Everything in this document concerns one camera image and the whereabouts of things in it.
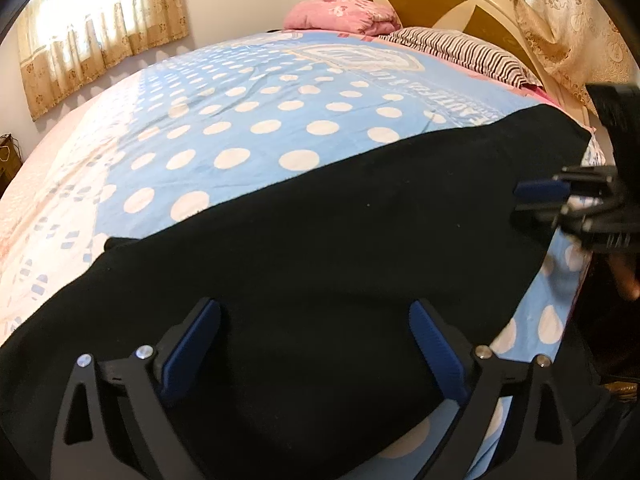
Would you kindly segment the person right hand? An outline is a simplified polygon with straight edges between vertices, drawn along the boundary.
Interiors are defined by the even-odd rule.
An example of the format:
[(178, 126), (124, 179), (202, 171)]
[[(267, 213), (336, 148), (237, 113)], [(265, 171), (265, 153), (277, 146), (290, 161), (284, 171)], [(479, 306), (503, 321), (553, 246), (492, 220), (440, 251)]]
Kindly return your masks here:
[(620, 296), (636, 301), (640, 296), (640, 284), (636, 277), (636, 256), (633, 254), (611, 254), (608, 266), (612, 272)]

